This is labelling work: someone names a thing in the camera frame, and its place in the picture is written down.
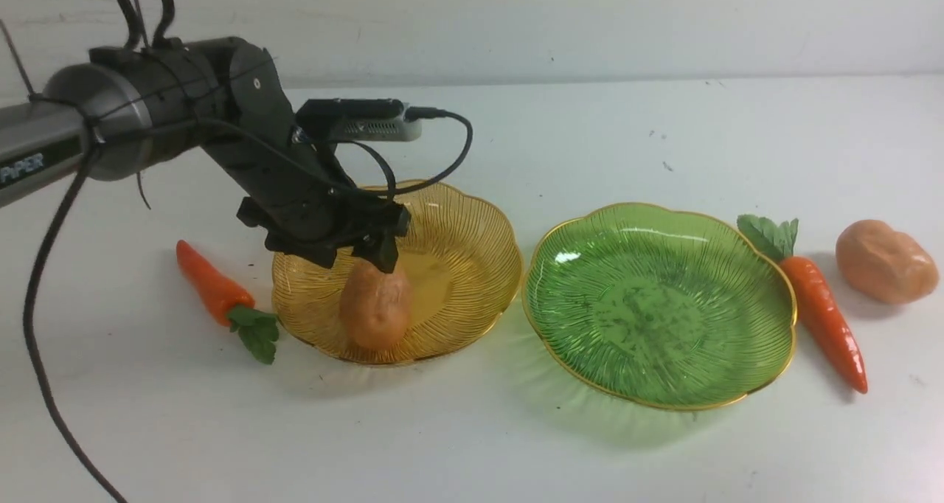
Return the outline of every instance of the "fake food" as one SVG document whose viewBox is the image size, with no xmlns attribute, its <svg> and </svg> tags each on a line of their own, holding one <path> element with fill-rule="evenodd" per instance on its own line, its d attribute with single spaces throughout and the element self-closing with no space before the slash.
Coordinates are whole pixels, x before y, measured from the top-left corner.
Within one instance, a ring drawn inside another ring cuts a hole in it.
<svg viewBox="0 0 944 503">
<path fill-rule="evenodd" d="M 356 259 L 341 292 L 338 317 L 347 337 L 361 348 L 393 348 L 410 327 L 412 286 L 402 263 L 391 274 Z"/>
<path fill-rule="evenodd" d="M 218 324 L 236 332 L 246 349 L 260 363 L 276 359 L 279 325 L 272 313 L 257 311 L 256 300 L 242 285 L 226 278 L 186 241 L 176 244 L 180 272 L 190 282 L 203 307 Z"/>
<path fill-rule="evenodd" d="M 920 300 L 940 280 L 931 255 L 883 221 L 850 224 L 836 240 L 836 263 L 849 285 L 886 304 Z"/>
<path fill-rule="evenodd" d="M 799 221 L 776 224 L 769 218 L 744 215 L 737 218 L 737 227 L 754 247 L 777 262 L 796 292 L 796 311 L 799 321 L 816 340 L 833 368 L 853 389 L 869 391 L 866 365 L 856 338 L 836 305 L 832 289 L 822 271 L 806 257 L 793 255 Z"/>
</svg>

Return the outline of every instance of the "green glass plate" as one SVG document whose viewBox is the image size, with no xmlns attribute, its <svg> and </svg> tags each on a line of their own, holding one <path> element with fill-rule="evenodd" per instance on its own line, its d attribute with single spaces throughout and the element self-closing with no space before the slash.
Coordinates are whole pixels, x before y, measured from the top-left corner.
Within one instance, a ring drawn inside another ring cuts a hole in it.
<svg viewBox="0 0 944 503">
<path fill-rule="evenodd" d="M 564 368 L 661 409 L 734 403 L 781 375 L 796 348 L 796 297 L 775 264 L 717 218 L 651 204 L 547 233 L 522 297 Z"/>
</svg>

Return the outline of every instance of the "scalloped plate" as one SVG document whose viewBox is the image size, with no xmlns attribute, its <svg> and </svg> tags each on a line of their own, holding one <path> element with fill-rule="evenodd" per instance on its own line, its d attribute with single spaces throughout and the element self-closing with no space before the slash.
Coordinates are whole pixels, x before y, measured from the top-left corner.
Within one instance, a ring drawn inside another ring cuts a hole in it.
<svg viewBox="0 0 944 503">
<path fill-rule="evenodd" d="M 734 403 L 778 378 L 796 349 L 783 272 L 723 221 L 651 204 L 552 229 L 522 301 L 564 368 L 661 409 Z"/>
<path fill-rule="evenodd" d="M 331 270 L 299 257 L 274 257 L 273 308 L 294 337 L 345 361 L 407 363 L 468 346 L 502 317 L 524 271 L 505 214 L 445 184 L 398 196 L 397 201 L 412 215 L 409 233 L 397 240 L 399 261 L 414 286 L 406 337 L 385 352 L 348 341 L 338 301 L 352 265 L 350 251 L 339 251 Z"/>
</svg>

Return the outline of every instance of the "carrot leaves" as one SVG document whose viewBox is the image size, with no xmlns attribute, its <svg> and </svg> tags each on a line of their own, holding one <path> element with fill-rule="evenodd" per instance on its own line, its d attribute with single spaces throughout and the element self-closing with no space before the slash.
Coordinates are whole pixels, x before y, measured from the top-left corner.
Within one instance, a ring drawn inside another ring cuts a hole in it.
<svg viewBox="0 0 944 503">
<path fill-rule="evenodd" d="M 266 365 L 276 361 L 279 325 L 275 315 L 236 305 L 230 309 L 226 318 L 229 318 L 229 331 L 239 335 L 240 341 L 256 361 Z"/>
<path fill-rule="evenodd" d="M 795 218 L 778 225 L 769 218 L 743 215 L 737 218 L 737 228 L 761 254 L 780 263 L 793 255 L 799 220 Z"/>
</svg>

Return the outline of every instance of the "plate rim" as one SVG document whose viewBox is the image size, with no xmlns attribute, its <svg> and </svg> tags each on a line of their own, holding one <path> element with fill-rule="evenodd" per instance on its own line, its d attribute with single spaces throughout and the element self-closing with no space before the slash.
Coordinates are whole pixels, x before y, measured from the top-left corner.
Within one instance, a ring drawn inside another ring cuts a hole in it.
<svg viewBox="0 0 944 503">
<path fill-rule="evenodd" d="M 550 346 L 550 343 L 547 341 L 545 336 L 541 333 L 540 329 L 537 326 L 536 320 L 532 317 L 532 313 L 530 313 L 530 306 L 528 305 L 528 291 L 527 291 L 526 285 L 528 284 L 528 280 L 530 280 L 530 275 L 532 275 L 532 272 L 534 270 L 538 254 L 540 253 L 541 248 L 544 246 L 545 241 L 547 241 L 547 238 L 554 235 L 557 231 L 560 231 L 563 227 L 569 226 L 574 223 L 579 223 L 580 221 L 587 220 L 587 218 L 592 218 L 596 216 L 597 214 L 600 214 L 600 212 L 603 212 L 604 210 L 610 210 L 610 209 L 618 208 L 618 207 L 656 208 L 657 210 L 661 210 L 670 214 L 682 215 L 682 216 L 695 216 L 697 218 L 705 218 L 705 220 L 714 221 L 715 223 L 720 223 L 730 228 L 735 233 L 736 237 L 739 238 L 739 240 L 743 241 L 746 244 L 746 246 L 748 246 L 749 251 L 751 251 L 754 255 L 756 255 L 756 257 L 763 259 L 766 263 L 770 265 L 770 267 L 774 268 L 774 271 L 779 275 L 779 277 L 781 277 L 783 282 L 786 284 L 786 288 L 788 289 L 788 292 L 790 294 L 790 308 L 791 308 L 790 326 L 789 326 L 790 327 L 790 353 L 788 356 L 786 356 L 785 362 L 783 362 L 782 367 L 779 368 L 778 371 L 773 373 L 770 379 L 766 380 L 764 383 L 762 383 L 759 386 L 756 386 L 753 389 L 749 389 L 749 391 L 741 392 L 740 395 L 736 395 L 734 398 L 723 400 L 721 402 L 705 403 L 705 405 L 699 405 L 699 406 L 675 406 L 675 405 L 668 405 L 668 403 L 650 402 L 641 398 L 635 398 L 634 396 L 624 395 L 623 393 L 618 392 L 618 391 L 611 391 L 611 389 L 606 388 L 606 386 L 601 386 L 597 383 L 594 383 L 593 381 L 590 381 L 587 378 L 584 378 L 583 375 L 580 375 L 579 372 L 575 371 L 569 365 L 567 365 L 566 363 L 562 361 L 560 356 L 557 355 L 557 353 L 554 351 L 552 346 Z M 604 207 L 600 207 L 600 208 L 597 208 L 596 210 L 590 211 L 584 216 L 570 218 L 569 220 L 562 221 L 562 223 L 557 223 L 549 231 L 547 231 L 544 235 L 542 235 L 540 240 L 538 240 L 537 245 L 534 246 L 534 252 L 532 253 L 532 258 L 530 258 L 530 263 L 528 264 L 528 268 L 527 270 L 525 270 L 524 277 L 522 278 L 519 294 L 521 295 L 521 305 L 522 305 L 522 308 L 524 309 L 525 317 L 528 319 L 530 326 L 532 326 L 534 333 L 536 333 L 539 339 L 541 340 L 541 342 L 544 343 L 544 347 L 546 351 L 550 354 L 550 356 L 552 356 L 552 358 L 554 358 L 554 361 L 556 361 L 559 365 L 561 365 L 564 369 L 566 369 L 567 372 L 570 372 L 571 375 L 575 376 L 577 379 L 580 379 L 580 381 L 590 386 L 591 388 L 596 389 L 597 391 L 600 391 L 600 392 L 604 392 L 607 395 L 614 396 L 614 398 L 620 398 L 623 400 L 628 400 L 633 403 L 639 403 L 639 405 L 641 406 L 649 406 L 650 408 L 668 410 L 669 412 L 700 412 L 701 410 L 718 409 L 718 408 L 723 408 L 723 406 L 734 405 L 734 403 L 741 402 L 742 399 L 745 399 L 748 396 L 753 395 L 753 393 L 755 392 L 762 391 L 762 389 L 765 389 L 771 383 L 775 382 L 778 378 L 780 378 L 780 376 L 782 376 L 783 373 L 786 372 L 786 369 L 789 368 L 790 363 L 793 362 L 793 358 L 797 352 L 797 322 L 799 318 L 799 314 L 797 311 L 797 295 L 796 295 L 796 291 L 794 291 L 793 289 L 793 285 L 791 284 L 789 278 L 786 277 L 786 273 L 783 272 L 783 269 L 780 268 L 780 266 L 777 265 L 776 262 L 766 257 L 764 254 L 761 253 L 761 251 L 757 250 L 757 247 L 755 247 L 753 243 L 750 240 L 748 240 L 748 238 L 744 234 L 742 234 L 740 230 L 738 230 L 738 228 L 734 227 L 734 225 L 727 223 L 727 221 L 722 221 L 720 218 L 716 218 L 714 216 L 710 216 L 708 214 L 704 214 L 701 212 L 694 212 L 694 211 L 688 211 L 688 210 L 673 210 L 667 207 L 662 207 L 662 205 L 652 204 L 652 203 L 637 203 L 636 201 L 623 201 L 623 203 L 607 204 Z"/>
<path fill-rule="evenodd" d="M 419 183 L 422 183 L 422 181 L 423 181 L 422 179 L 407 179 L 407 180 L 401 180 L 401 181 L 397 181 L 397 184 L 396 184 L 395 186 L 397 186 L 397 187 L 405 187 L 405 186 L 410 186 L 410 184 L 419 184 Z M 377 368 L 380 368 L 380 367 L 397 367 L 397 366 L 413 365 L 413 364 L 416 364 L 416 363 L 419 363 L 419 362 L 422 362 L 422 361 L 431 361 L 432 359 L 442 358 L 443 356 L 446 356 L 446 355 L 456 354 L 457 352 L 462 351 L 462 350 L 465 349 L 465 348 L 469 348 L 469 346 L 475 344 L 476 342 L 481 341 L 481 339 L 482 339 L 483 337 L 485 337 L 490 331 L 492 331 L 492 329 L 495 328 L 495 325 L 497 325 L 497 324 L 499 323 L 500 319 L 502 319 L 502 317 L 503 317 L 503 316 L 505 315 L 505 313 L 508 311 L 508 308 L 512 307 L 512 304 L 515 304 L 515 300 L 516 300 L 516 298 L 518 298 L 518 295 L 522 294 L 522 288 L 523 288 L 523 285 L 524 285 L 524 281 L 526 280 L 526 276 L 527 276 L 527 274 L 528 274 L 528 268 L 527 268 L 528 266 L 526 265 L 524 253 L 522 253 L 522 250 L 521 250 L 521 245 L 518 243 L 518 237 L 517 237 L 517 234 L 516 234 L 516 232 L 515 232 L 515 225 L 513 225 L 513 224 L 512 224 L 512 221 L 508 218 L 508 214 L 506 214 L 505 211 L 502 210 L 502 208 L 498 207 L 498 205 L 496 205 L 495 203 L 492 203 L 492 201 L 487 201 L 487 200 L 485 200 L 485 198 L 476 197 L 475 195 L 469 195 L 469 194 L 465 193 L 465 191 L 459 190 L 458 187 L 452 186 L 452 184 L 446 184 L 444 181 L 438 181 L 437 183 L 431 184 L 431 186 L 429 186 L 429 187 L 437 187 L 437 186 L 444 188 L 444 190 L 446 190 L 446 191 L 451 191 L 452 194 L 459 195 L 459 196 L 465 197 L 465 198 L 471 198 L 471 200 L 473 200 L 473 201 L 479 201 L 479 203 L 483 203 L 483 204 L 489 205 L 489 207 L 492 207 L 496 212 L 498 212 L 500 218 L 505 222 L 505 224 L 508 225 L 508 229 L 510 230 L 510 243 L 512 243 L 512 245 L 513 245 L 513 250 L 515 250 L 515 253 L 516 253 L 515 256 L 516 256 L 516 258 L 517 258 L 518 277 L 517 277 L 517 280 L 516 280 L 516 282 L 515 282 L 515 290 L 514 290 L 514 291 L 512 292 L 512 294 L 510 295 L 510 298 L 509 298 L 509 300 L 508 300 L 508 304 L 506 304 L 506 305 L 502 308 L 501 311 L 499 311 L 498 313 L 496 313 L 495 317 L 493 317 L 493 319 L 492 319 L 491 324 L 489 324 L 488 326 L 486 326 L 486 328 L 483 328 L 483 329 L 482 329 L 482 332 L 479 333 L 479 335 L 476 335 L 476 337 L 475 337 L 474 339 L 471 339 L 471 341 L 466 342 L 465 344 L 463 344 L 463 345 L 461 345 L 461 346 L 457 346 L 456 348 L 454 348 L 454 349 L 452 349 L 452 350 L 448 350 L 448 351 L 444 351 L 444 352 L 438 352 L 438 353 L 433 354 L 433 355 L 426 355 L 426 356 L 423 356 L 422 358 L 398 359 L 398 361 L 385 361 L 385 362 L 357 361 L 357 359 L 344 358 L 344 356 L 341 356 L 341 355 L 339 355 L 339 354 L 331 354 L 330 352 L 327 352 L 325 349 L 321 348 L 321 346 L 318 346 L 317 344 L 314 344 L 313 342 L 307 341 L 307 339 L 303 339 L 303 338 L 298 337 L 298 335 L 294 334 L 293 331 L 290 331 L 288 328 L 286 328 L 285 325 L 281 322 L 281 319 L 280 319 L 280 324 L 282 325 L 282 329 L 284 329 L 284 330 L 286 331 L 286 333 L 288 333 L 290 336 L 292 336 L 293 338 L 297 339 L 297 341 L 300 341 L 300 342 L 302 342 L 302 343 L 304 343 L 304 344 L 306 344 L 306 345 L 309 345 L 309 346 L 311 346 L 312 348 L 316 348 L 319 352 L 321 352 L 321 353 L 324 354 L 324 355 L 330 356 L 330 358 L 332 358 L 332 359 L 337 359 L 337 361 L 344 361 L 344 362 L 348 362 L 348 363 L 354 363 L 354 364 L 361 365 L 361 366 L 364 366 L 364 367 L 377 367 Z M 382 191 L 382 190 L 386 190 L 386 186 L 367 186 L 367 187 L 364 187 L 364 190 L 381 190 L 381 191 Z M 407 193 L 406 195 L 411 195 L 412 193 L 418 193 L 418 191 L 411 192 L 411 193 Z M 273 282 L 273 291 L 272 291 L 272 301 L 273 301 L 273 302 L 272 302 L 272 308 L 273 308 L 273 311 L 275 311 L 276 308 L 277 308 L 276 302 L 274 302 L 274 283 L 276 282 L 276 281 L 274 281 L 274 278 L 276 278 L 276 272 L 274 272 L 274 269 L 276 268 L 276 261 L 275 261 L 275 260 L 276 260 L 276 256 L 277 256 L 278 254 L 290 255 L 290 254 L 284 254 L 284 253 L 274 253 L 274 254 L 273 254 L 273 258 L 272 258 L 272 259 L 273 259 L 273 262 L 272 262 L 272 268 L 271 268 L 271 277 L 272 277 L 272 279 L 273 279 L 273 280 L 272 280 L 272 282 Z"/>
</svg>

